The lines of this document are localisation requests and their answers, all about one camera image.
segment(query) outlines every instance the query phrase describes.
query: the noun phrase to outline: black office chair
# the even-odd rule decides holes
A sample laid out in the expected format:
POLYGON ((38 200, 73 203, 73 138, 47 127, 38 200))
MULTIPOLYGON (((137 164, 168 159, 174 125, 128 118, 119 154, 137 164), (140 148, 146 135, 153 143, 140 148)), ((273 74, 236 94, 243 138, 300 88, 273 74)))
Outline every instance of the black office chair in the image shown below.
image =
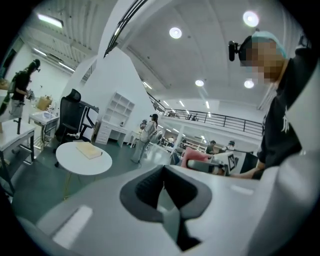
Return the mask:
POLYGON ((89 108, 80 103, 81 94, 72 89, 71 93, 62 97, 60 102, 60 125, 55 132, 56 139, 60 142, 59 146, 66 142, 72 142, 74 140, 83 140, 90 141, 87 138, 83 137, 85 128, 92 126, 83 123, 83 120, 88 114, 89 108))

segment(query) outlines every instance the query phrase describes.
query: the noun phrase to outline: desk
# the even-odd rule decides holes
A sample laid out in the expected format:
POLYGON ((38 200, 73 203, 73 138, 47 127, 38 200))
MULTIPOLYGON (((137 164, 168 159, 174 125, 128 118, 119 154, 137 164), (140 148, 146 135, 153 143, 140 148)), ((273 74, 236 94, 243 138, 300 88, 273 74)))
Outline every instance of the desk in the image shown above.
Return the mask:
POLYGON ((121 148, 127 133, 127 129, 102 119, 95 142, 106 145, 109 139, 113 139, 117 141, 121 148))
POLYGON ((102 155, 93 159, 88 159, 77 149, 77 142, 67 142, 56 149, 55 156, 57 161, 68 171, 67 182, 64 187, 64 199, 67 197, 71 174, 92 176, 102 174, 110 169, 112 165, 111 156, 101 148, 94 147, 102 152, 102 155))
POLYGON ((174 149, 173 147, 165 146, 165 150, 166 150, 166 151, 169 151, 170 153, 172 153, 172 150, 173 150, 173 149, 174 149))
POLYGON ((26 161, 26 158, 31 155, 31 161, 33 162, 35 158, 34 152, 34 135, 35 127, 31 124, 21 121, 20 134, 17 134, 17 123, 13 120, 5 121, 2 123, 3 133, 0 133, 0 175, 2 178, 8 182, 12 194, 15 193, 15 189, 11 183, 11 178, 18 170, 20 165, 26 161), (22 145, 25 140, 30 138, 30 147, 22 145), (15 148, 20 147, 22 150, 18 151, 13 157, 11 157, 10 164, 5 163, 5 155, 15 148))
POLYGON ((37 145, 37 143, 35 145, 37 149, 41 149, 41 143, 43 144, 43 147, 45 146, 46 134, 51 132, 50 137, 54 136, 53 133, 58 125, 59 117, 54 116, 47 111, 41 111, 29 114, 28 124, 30 124, 30 120, 33 120, 36 125, 41 126, 40 143, 39 145, 37 145), (51 118, 44 117, 44 113, 51 115, 51 118))

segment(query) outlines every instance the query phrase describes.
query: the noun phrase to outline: black railing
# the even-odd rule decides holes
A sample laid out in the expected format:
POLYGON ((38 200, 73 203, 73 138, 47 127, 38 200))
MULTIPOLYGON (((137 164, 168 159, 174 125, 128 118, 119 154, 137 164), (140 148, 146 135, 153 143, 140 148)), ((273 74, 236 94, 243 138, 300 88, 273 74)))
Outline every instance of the black railing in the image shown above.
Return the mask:
POLYGON ((163 116, 164 112, 166 111, 166 108, 159 102, 159 100, 156 100, 151 94, 149 94, 148 92, 146 92, 149 96, 149 99, 154 107, 154 110, 160 114, 161 116, 163 116))
POLYGON ((233 116, 199 112, 183 109, 165 109, 162 116, 190 120, 191 122, 201 122, 214 126, 221 126, 229 129, 246 132, 253 135, 262 135, 262 124, 233 116))
POLYGON ((122 30, 131 20, 131 18, 136 14, 136 12, 147 2, 148 0, 135 0, 135 2, 131 5, 131 7, 126 11, 123 15, 122 19, 119 21, 117 27, 115 28, 114 35, 111 37, 108 47, 105 50, 103 58, 107 56, 109 52, 111 52, 117 46, 117 39, 121 34, 122 30))

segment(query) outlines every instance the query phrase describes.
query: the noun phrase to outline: black camera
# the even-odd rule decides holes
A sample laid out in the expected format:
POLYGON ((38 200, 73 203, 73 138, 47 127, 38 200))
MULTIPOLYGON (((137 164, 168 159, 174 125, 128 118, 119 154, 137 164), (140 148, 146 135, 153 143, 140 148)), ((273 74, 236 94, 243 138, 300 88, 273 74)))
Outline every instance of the black camera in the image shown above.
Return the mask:
POLYGON ((238 43, 234 41, 229 41, 229 60, 233 62, 235 60, 235 54, 238 53, 238 43))

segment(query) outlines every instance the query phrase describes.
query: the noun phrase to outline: round white table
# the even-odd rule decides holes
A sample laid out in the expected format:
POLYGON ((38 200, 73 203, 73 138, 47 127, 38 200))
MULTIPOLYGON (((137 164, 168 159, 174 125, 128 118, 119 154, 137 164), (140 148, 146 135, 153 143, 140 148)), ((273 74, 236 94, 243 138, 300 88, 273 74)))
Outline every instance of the round white table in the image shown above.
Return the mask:
POLYGON ((55 156, 58 163, 69 171, 64 187, 64 199, 67 197, 67 188, 71 174, 92 176, 102 174, 110 169, 112 165, 111 156, 101 148, 94 147, 102 152, 102 155, 93 159, 88 159, 77 149, 77 142, 63 143, 56 149, 55 156))

